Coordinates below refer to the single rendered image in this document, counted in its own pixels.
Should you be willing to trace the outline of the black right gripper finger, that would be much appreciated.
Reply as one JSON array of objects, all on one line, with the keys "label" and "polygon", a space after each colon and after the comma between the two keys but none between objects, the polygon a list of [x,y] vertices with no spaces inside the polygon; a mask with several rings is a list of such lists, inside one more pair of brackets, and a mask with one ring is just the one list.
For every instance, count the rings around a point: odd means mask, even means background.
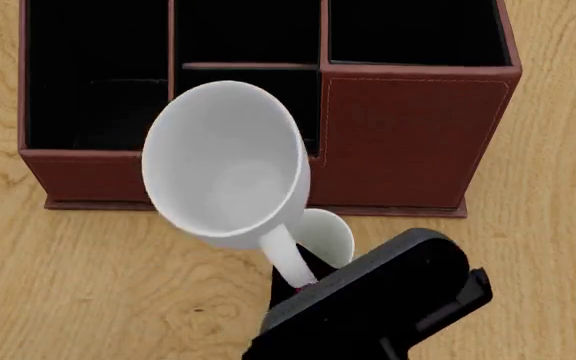
[{"label": "black right gripper finger", "polygon": [[313,275],[315,276],[315,278],[318,281],[321,281],[323,278],[326,278],[329,275],[331,275],[332,273],[337,271],[336,268],[334,268],[333,266],[330,266],[324,260],[317,257],[315,254],[313,254],[311,251],[309,251],[303,245],[298,244],[297,249],[298,249],[301,257],[303,258],[303,260],[307,264],[308,268],[310,269],[310,271],[313,273]]},{"label": "black right gripper finger", "polygon": [[292,287],[285,281],[280,272],[272,267],[272,281],[270,292],[270,305],[278,305],[299,293],[298,288]]}]

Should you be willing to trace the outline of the white ceramic mug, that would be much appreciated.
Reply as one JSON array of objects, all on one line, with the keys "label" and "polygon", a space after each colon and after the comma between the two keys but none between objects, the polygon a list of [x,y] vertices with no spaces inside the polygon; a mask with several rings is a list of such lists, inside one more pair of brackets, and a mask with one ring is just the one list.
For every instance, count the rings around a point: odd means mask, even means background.
[{"label": "white ceramic mug", "polygon": [[311,217],[308,155],[269,92],[232,80],[189,89],[151,125],[141,167],[175,227],[219,248],[260,249],[292,287],[316,282],[291,234]]}]

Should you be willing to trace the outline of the brown leather desk caddy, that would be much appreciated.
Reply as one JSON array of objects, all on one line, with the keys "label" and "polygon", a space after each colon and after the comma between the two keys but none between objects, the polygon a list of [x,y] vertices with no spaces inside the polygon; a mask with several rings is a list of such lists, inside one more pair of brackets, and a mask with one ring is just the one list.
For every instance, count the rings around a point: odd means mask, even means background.
[{"label": "brown leather desk caddy", "polygon": [[18,1],[18,151],[49,209],[151,209],[151,123],[237,80],[296,120],[311,206],[463,217],[522,74],[504,0]]}]

